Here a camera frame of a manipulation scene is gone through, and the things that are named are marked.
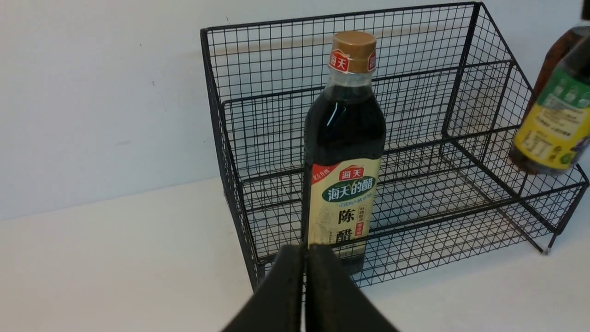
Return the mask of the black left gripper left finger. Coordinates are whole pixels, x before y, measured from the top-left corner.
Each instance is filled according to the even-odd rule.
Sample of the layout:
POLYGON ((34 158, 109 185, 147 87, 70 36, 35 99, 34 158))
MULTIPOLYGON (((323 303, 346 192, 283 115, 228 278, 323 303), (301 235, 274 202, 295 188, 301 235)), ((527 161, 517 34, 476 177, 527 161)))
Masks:
POLYGON ((304 258, 299 246, 283 246, 271 271, 224 332, 299 332, 304 258))

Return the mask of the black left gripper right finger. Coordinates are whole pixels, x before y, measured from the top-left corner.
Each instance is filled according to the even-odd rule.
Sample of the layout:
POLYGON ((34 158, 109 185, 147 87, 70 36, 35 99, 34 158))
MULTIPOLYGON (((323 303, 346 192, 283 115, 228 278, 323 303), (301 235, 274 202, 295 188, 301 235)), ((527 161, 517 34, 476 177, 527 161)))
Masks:
POLYGON ((359 290, 330 246, 307 255, 305 326, 308 332, 396 332, 359 290))

